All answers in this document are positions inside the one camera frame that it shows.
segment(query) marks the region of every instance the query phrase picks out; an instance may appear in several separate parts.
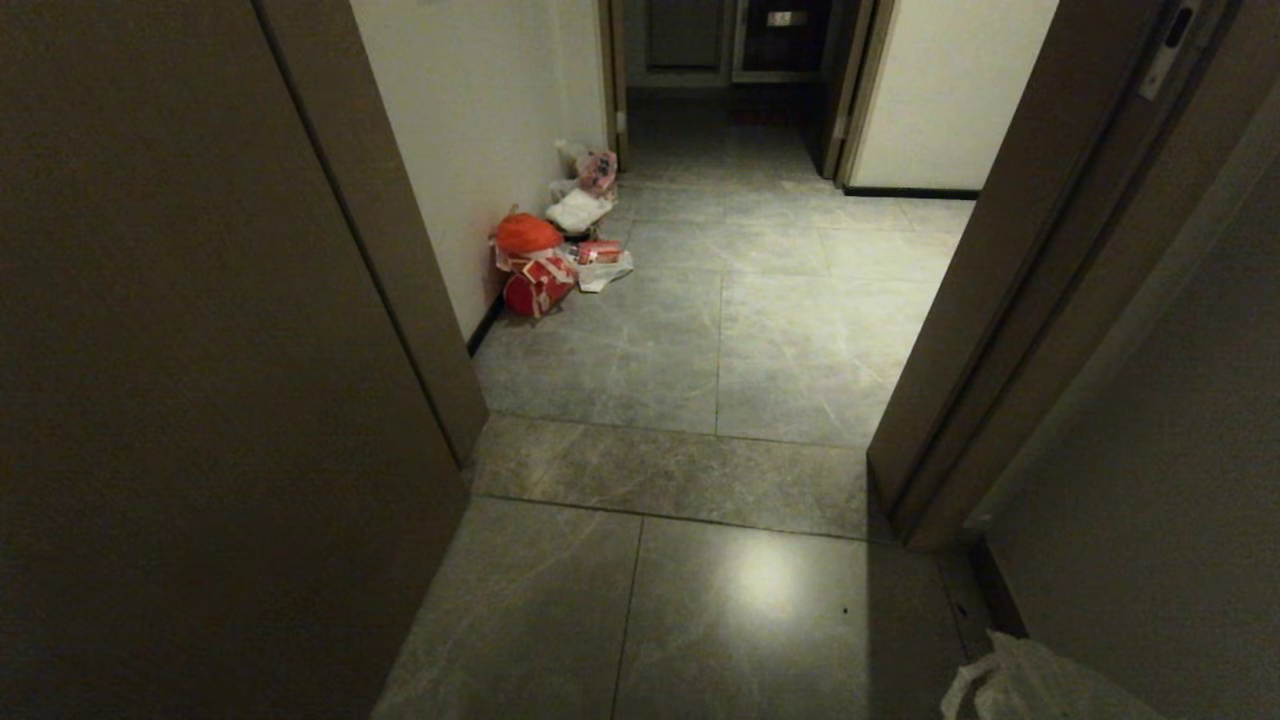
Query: garbage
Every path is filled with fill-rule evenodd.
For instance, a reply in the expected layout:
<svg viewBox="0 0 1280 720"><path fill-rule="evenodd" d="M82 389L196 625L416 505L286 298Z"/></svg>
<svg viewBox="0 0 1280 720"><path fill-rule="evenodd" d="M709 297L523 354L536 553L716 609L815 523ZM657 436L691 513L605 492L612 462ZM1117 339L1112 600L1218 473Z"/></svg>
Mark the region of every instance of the garbage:
<svg viewBox="0 0 1280 720"><path fill-rule="evenodd" d="M570 246L568 255L577 270L577 288L600 292L604 286L635 269L631 254L612 240L588 241Z"/></svg>
<svg viewBox="0 0 1280 720"><path fill-rule="evenodd" d="M512 273L502 296L512 313L541 318L573 288L577 272L550 223L515 210L494 232L498 268Z"/></svg>
<svg viewBox="0 0 1280 720"><path fill-rule="evenodd" d="M561 158L570 164L570 170L577 178L577 187L593 197L614 195L614 182L618 179L618 156L608 150L588 150L585 145L556 141Z"/></svg>
<svg viewBox="0 0 1280 720"><path fill-rule="evenodd" d="M582 188L575 187L563 200L547 209L547 219L566 232L582 233L612 209L613 200L595 197Z"/></svg>
<svg viewBox="0 0 1280 720"><path fill-rule="evenodd" d="M1053 655L1042 644L1001 633L989 634L996 651L961 667L942 698L946 720L1162 720L1161 715L1111 680ZM968 710L977 715L961 714Z"/></svg>

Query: white wall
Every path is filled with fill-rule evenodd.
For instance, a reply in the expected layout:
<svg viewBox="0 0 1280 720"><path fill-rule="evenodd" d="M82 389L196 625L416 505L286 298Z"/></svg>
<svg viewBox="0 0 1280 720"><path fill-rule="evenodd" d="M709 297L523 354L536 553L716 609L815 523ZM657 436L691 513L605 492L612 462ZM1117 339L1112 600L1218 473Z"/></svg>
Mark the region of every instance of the white wall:
<svg viewBox="0 0 1280 720"><path fill-rule="evenodd" d="M500 291L488 236L541 213L552 143L604 143L594 0L353 0L463 337Z"/></svg>
<svg viewBox="0 0 1280 720"><path fill-rule="evenodd" d="M897 0L854 187L980 190L1057 0Z"/></svg>
<svg viewBox="0 0 1280 720"><path fill-rule="evenodd" d="M988 542L1032 637L1170 716L1280 716L1280 161Z"/></svg>

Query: hallway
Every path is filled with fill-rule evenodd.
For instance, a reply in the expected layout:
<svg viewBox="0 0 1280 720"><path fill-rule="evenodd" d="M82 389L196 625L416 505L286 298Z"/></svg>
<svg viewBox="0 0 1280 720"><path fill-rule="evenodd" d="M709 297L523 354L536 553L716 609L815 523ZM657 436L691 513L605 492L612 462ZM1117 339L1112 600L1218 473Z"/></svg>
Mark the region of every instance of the hallway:
<svg viewBox="0 0 1280 720"><path fill-rule="evenodd" d="M495 323L474 492L884 537L863 455L973 202L846 197L796 127L735 114L632 109L603 234L637 270Z"/></svg>
<svg viewBox="0 0 1280 720"><path fill-rule="evenodd" d="M845 197L736 110L634 108L637 270L490 331L375 717L929 717L984 652L966 562L893 544L864 470L973 204Z"/></svg>

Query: black baseboard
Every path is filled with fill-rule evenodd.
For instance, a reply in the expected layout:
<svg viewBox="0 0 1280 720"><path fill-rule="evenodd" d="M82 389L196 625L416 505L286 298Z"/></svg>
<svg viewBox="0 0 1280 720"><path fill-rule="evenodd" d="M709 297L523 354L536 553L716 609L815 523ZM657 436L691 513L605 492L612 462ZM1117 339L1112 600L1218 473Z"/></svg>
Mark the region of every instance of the black baseboard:
<svg viewBox="0 0 1280 720"><path fill-rule="evenodd" d="M977 200L977 190L933 190L928 187L846 187L850 197L922 197L925 200Z"/></svg>
<svg viewBox="0 0 1280 720"><path fill-rule="evenodd" d="M498 293L498 297L494 299L493 305L489 306L489 310L484 314L480 324L476 325L476 332L471 333L471 337L467 340L467 355L471 357L476 356L476 352L480 350L480 343L484 342L484 336L489 334L489 328L493 327L498 315L502 315L500 292Z"/></svg>
<svg viewBox="0 0 1280 720"><path fill-rule="evenodd" d="M1000 573L986 539L969 550L969 566L973 568L973 577L978 580L983 600L987 601L992 626L1006 635L1028 637L1023 615L1018 611L1009 584L1005 583L1005 577Z"/></svg>

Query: red package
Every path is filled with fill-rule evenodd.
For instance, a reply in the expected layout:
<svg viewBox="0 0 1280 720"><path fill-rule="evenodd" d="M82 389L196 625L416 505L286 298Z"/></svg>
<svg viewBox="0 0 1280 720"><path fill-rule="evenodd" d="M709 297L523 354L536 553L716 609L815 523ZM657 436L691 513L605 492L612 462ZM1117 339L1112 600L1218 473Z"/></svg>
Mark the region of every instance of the red package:
<svg viewBox="0 0 1280 720"><path fill-rule="evenodd" d="M577 243L577 264L617 263L622 259L622 243L616 240L593 240Z"/></svg>

